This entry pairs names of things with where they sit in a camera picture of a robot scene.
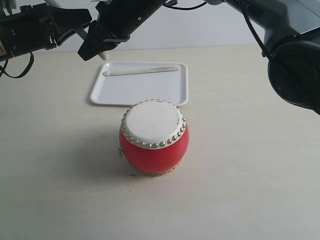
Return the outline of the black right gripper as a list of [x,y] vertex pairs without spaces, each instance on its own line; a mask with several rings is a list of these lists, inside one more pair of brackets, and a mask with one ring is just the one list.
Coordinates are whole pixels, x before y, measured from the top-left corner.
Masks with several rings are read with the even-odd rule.
[[127,42],[131,34],[164,3],[164,0],[99,1],[95,7],[98,17],[90,23],[78,55],[88,61]]

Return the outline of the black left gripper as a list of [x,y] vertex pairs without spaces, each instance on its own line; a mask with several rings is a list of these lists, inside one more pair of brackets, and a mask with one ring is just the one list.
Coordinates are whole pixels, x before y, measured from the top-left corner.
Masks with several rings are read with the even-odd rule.
[[61,46],[68,38],[76,33],[76,29],[86,28],[92,21],[89,10],[84,8],[65,9],[49,6],[52,14],[54,39]]

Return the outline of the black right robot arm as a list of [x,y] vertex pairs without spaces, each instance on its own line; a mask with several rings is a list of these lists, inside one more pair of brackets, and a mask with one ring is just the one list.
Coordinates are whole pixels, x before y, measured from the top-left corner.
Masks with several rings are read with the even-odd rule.
[[[286,102],[320,111],[320,3],[317,0],[229,0],[268,59],[274,91]],[[101,0],[78,50],[87,61],[115,49],[159,8],[175,0]]]

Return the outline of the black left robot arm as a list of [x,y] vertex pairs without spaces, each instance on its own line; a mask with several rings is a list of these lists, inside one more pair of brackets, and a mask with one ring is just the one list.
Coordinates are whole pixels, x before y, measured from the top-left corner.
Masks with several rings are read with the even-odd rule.
[[83,8],[65,9],[47,3],[21,6],[19,13],[0,17],[0,60],[54,49],[91,21],[89,10]]

